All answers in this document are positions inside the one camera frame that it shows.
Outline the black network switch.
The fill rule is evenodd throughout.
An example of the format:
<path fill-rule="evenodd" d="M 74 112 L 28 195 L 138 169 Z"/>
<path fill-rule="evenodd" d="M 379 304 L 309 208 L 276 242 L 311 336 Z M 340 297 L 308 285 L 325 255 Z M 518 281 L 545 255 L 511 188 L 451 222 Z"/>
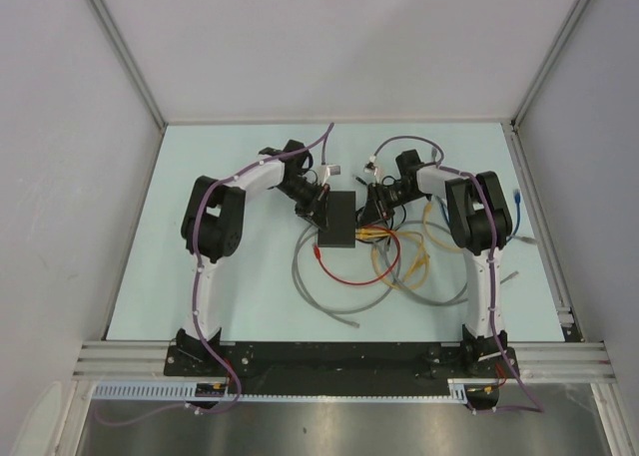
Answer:
<path fill-rule="evenodd" d="M 353 191 L 330 191 L 327 200 L 327 230 L 320 230 L 320 248 L 355 248 L 355 204 Z"/>

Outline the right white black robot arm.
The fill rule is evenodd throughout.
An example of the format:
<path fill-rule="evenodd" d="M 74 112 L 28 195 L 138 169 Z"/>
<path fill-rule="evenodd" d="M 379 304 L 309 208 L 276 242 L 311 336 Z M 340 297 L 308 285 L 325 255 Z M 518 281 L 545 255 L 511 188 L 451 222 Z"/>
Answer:
<path fill-rule="evenodd" d="M 467 311 L 462 326 L 460 364 L 472 377 L 483 377 L 496 362 L 514 368 L 507 353 L 507 333 L 500 309 L 501 254 L 512 220 L 494 172 L 472 174 L 425 163 L 416 150 L 395 158 L 399 180 L 367 186 L 356 218 L 360 228 L 390 219 L 394 209 L 420 198 L 439 197 L 447 204 L 449 231 L 462 250 L 466 270 Z"/>

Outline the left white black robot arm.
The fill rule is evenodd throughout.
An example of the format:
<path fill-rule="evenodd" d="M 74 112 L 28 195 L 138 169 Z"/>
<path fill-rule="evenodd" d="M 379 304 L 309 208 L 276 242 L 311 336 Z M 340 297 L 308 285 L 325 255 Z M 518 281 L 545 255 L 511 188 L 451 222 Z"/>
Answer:
<path fill-rule="evenodd" d="M 190 316 L 176 342 L 197 374 L 210 375 L 221 363 L 220 350 L 211 345 L 221 331 L 212 312 L 213 279 L 220 261 L 240 245 L 246 204 L 277 189 L 295 202 L 297 217 L 319 230 L 328 229 L 329 185 L 306 179 L 305 163 L 312 160 L 309 146 L 290 140 L 281 150 L 262 149 L 255 162 L 227 178 L 196 179 L 181 227 L 186 249 L 196 259 L 196 276 Z"/>

